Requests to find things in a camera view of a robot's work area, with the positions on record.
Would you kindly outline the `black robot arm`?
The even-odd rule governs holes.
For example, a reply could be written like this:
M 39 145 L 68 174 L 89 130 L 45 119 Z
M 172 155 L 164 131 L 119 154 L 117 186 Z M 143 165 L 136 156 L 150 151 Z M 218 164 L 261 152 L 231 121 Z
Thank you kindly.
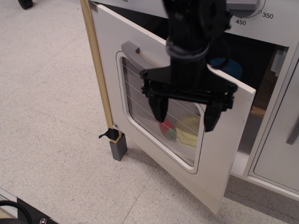
M 142 92 L 152 112 L 164 122 L 168 100 L 205 104 L 205 131 L 213 131 L 222 112 L 231 109 L 237 85 L 208 68 L 211 42 L 230 27 L 224 0 L 165 0 L 170 65 L 140 72 Z

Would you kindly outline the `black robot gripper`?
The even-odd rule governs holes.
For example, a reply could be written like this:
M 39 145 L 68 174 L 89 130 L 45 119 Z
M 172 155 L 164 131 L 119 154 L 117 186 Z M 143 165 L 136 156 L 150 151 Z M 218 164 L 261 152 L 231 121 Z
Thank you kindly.
M 214 130 L 222 110 L 233 107 L 236 84 L 214 74 L 203 57 L 185 61 L 175 58 L 167 67 L 142 70 L 142 88 L 155 119 L 163 123 L 169 99 L 195 102 L 206 105 L 205 132 Z

